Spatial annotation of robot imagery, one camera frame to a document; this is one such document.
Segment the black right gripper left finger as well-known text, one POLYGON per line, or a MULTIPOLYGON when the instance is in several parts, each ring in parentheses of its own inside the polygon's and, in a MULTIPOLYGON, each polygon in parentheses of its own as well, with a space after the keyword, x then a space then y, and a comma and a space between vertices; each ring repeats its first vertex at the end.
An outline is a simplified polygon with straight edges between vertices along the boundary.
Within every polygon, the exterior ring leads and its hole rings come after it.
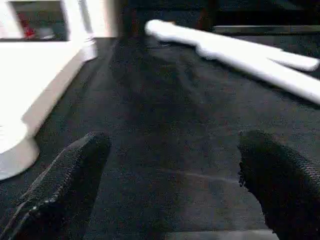
POLYGON ((111 151, 106 132, 65 147, 17 201, 2 240, 81 240, 111 151))

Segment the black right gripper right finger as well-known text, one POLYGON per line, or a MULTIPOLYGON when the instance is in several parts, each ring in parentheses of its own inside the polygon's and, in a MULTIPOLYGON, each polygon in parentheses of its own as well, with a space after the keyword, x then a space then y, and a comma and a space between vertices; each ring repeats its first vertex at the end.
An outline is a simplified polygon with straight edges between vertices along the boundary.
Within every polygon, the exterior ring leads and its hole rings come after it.
POLYGON ((261 206, 265 224, 280 240, 320 238, 320 169, 272 135, 239 133, 239 184, 261 206))

